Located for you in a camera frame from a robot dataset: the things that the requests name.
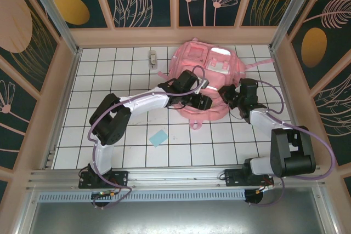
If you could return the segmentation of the light blue paper card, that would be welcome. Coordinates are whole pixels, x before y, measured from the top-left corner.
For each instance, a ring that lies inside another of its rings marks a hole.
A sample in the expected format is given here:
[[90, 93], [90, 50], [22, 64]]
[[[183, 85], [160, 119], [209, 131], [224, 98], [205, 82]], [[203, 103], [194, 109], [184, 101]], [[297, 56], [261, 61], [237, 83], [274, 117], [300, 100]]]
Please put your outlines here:
[[159, 130], [153, 136], [149, 138], [150, 143], [154, 147], [158, 147], [159, 145], [163, 144], [168, 139], [168, 135], [164, 130]]

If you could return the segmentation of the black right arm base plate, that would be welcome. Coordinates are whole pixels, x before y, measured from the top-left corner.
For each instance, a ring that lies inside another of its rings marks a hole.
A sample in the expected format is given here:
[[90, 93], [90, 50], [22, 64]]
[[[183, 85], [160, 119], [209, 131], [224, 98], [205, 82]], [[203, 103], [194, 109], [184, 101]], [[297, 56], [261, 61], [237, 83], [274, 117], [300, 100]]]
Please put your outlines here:
[[269, 175], [254, 175], [243, 169], [226, 169], [224, 171], [226, 186], [270, 186], [274, 185], [274, 179]]

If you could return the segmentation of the long aluminium mounting rail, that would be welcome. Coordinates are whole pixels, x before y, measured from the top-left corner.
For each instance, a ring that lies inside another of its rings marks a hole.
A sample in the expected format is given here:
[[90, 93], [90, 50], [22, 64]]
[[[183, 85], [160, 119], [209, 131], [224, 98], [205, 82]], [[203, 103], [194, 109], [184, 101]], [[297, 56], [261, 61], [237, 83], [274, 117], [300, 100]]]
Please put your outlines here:
[[[213, 165], [166, 168], [122, 168], [128, 172], [127, 186], [132, 190], [224, 189], [219, 176], [240, 165]], [[78, 191], [78, 169], [33, 170], [26, 189], [29, 191]]]

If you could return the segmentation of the small clear plastic box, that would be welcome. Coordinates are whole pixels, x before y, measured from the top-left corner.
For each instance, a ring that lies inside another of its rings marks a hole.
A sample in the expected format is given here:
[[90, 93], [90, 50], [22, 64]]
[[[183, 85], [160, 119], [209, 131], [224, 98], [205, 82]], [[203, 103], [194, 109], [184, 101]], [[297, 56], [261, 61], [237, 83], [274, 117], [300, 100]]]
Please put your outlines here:
[[156, 70], [157, 69], [157, 54], [156, 54], [155, 50], [149, 50], [148, 59], [149, 59], [150, 71]]

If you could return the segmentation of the pink student backpack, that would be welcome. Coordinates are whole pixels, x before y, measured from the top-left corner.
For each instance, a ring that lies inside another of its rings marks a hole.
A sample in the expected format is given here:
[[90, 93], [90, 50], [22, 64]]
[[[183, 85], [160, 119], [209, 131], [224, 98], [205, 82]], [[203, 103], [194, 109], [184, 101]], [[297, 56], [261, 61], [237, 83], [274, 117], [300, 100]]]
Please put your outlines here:
[[200, 93], [211, 99], [211, 106], [205, 110], [196, 105], [178, 109], [179, 114], [189, 120], [189, 127], [198, 130], [204, 121], [217, 121], [229, 113], [230, 106], [220, 95], [220, 90], [238, 87], [240, 79], [246, 77], [248, 69], [271, 62], [273, 59], [269, 58], [246, 65], [234, 51], [199, 42], [194, 38], [175, 51], [167, 75], [161, 71], [157, 74], [169, 81], [178, 78], [185, 70], [192, 71], [195, 66], [201, 66], [205, 70], [208, 86], [201, 89]]

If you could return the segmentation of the grey metal sheet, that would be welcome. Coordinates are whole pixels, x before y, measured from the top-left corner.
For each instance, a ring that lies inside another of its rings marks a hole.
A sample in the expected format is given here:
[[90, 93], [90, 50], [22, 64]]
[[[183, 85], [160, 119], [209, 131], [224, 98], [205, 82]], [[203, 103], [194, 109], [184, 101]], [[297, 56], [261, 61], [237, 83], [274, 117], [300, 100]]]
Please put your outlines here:
[[87, 202], [34, 195], [17, 234], [341, 234], [317, 187], [271, 190], [269, 207], [239, 200], [122, 202], [99, 210]]

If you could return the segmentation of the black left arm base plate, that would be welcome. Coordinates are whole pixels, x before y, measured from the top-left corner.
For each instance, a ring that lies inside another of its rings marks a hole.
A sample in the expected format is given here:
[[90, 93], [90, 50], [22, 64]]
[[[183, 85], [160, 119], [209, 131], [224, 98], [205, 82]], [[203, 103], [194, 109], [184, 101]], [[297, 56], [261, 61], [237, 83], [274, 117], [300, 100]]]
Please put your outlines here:
[[[103, 174], [103, 177], [113, 184], [127, 186], [128, 172], [127, 171], [110, 171]], [[78, 183], [79, 189], [111, 189], [112, 185], [106, 183], [94, 172], [82, 172]]]

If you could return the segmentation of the aluminium corner post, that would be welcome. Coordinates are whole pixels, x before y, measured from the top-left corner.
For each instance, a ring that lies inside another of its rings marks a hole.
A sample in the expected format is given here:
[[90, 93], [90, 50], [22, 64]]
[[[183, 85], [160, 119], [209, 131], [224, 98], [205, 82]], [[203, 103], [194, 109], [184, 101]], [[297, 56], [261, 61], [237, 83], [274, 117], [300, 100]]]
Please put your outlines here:
[[70, 50], [76, 55], [79, 51], [79, 47], [75, 42], [73, 35], [71, 34], [70, 29], [68, 28], [66, 22], [61, 16], [57, 6], [54, 3], [54, 0], [40, 0], [43, 6], [46, 8], [48, 15], [51, 17], [54, 25], [60, 32], [64, 41]]
[[269, 44], [269, 50], [273, 54], [278, 49], [281, 44], [283, 38], [287, 34], [287, 30], [290, 28], [293, 23], [295, 17], [297, 16], [299, 10], [301, 9], [305, 0], [291, 0], [278, 27], [276, 33]]

